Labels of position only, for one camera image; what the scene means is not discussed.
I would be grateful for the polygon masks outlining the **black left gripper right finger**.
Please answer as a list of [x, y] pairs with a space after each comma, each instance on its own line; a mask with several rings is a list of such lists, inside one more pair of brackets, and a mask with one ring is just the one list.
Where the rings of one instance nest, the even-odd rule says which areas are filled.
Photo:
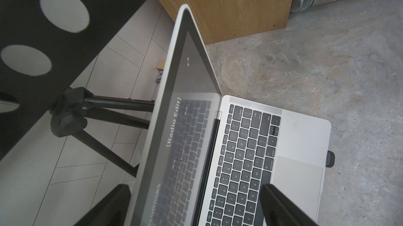
[[259, 201], [268, 226], [317, 226], [273, 184], [261, 187]]

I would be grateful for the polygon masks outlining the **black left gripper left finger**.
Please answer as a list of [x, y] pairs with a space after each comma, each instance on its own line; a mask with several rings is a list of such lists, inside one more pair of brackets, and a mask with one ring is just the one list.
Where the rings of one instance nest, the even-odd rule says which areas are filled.
[[117, 185], [76, 226], [123, 226], [131, 199], [126, 184]]

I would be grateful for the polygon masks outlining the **silver laptop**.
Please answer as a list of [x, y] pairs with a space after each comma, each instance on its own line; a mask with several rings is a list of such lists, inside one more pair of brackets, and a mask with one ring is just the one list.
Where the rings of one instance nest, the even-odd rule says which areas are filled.
[[190, 7], [180, 7], [127, 226], [267, 226], [273, 184], [316, 224], [329, 121], [223, 95]]

